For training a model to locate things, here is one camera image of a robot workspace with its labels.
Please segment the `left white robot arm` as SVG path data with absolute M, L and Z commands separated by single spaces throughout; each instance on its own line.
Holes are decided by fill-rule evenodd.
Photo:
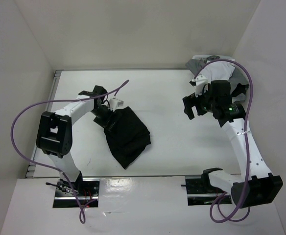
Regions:
M 106 95 L 106 89 L 95 86 L 91 92 L 81 91 L 77 99 L 64 108 L 55 112 L 45 111 L 41 115 L 36 145 L 60 170 L 61 186 L 66 186 L 71 195 L 77 196 L 84 189 L 82 173 L 70 153 L 72 126 L 91 112 L 96 124 L 111 131 L 121 117 L 116 109 L 123 106 L 123 101 L 114 96 L 105 104 Z

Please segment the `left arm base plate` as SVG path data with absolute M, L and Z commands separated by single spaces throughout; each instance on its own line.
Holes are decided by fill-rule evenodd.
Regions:
M 57 183 L 46 182 L 47 186 L 55 188 L 53 208 L 78 208 L 78 203 L 72 189 L 58 180 Z M 82 206 L 87 208 L 98 207 L 100 180 L 97 178 L 86 179 L 76 190 L 76 195 Z

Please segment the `black pleated skirt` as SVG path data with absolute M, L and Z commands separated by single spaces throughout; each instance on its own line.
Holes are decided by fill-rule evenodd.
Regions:
M 104 134 L 113 157 L 127 169 L 151 144 L 150 131 L 130 107 L 117 109 L 116 114 L 120 119 Z

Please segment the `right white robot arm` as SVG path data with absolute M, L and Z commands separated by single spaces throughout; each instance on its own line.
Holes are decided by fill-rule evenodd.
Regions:
M 243 106 L 232 101 L 231 84 L 225 80 L 212 81 L 202 85 L 199 94 L 192 93 L 182 101 L 189 119 L 195 117 L 192 108 L 196 108 L 199 116 L 212 113 L 227 134 L 241 170 L 240 176 L 234 176 L 218 167 L 206 169 L 201 175 L 201 188 L 205 192 L 221 189 L 230 194 L 239 208 L 272 203 L 283 181 L 264 162 L 245 122 Z

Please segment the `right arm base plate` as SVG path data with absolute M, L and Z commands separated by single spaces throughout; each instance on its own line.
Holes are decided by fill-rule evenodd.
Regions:
M 223 193 L 219 188 L 206 189 L 200 176 L 186 177 L 181 187 L 186 190 L 189 206 L 211 205 Z

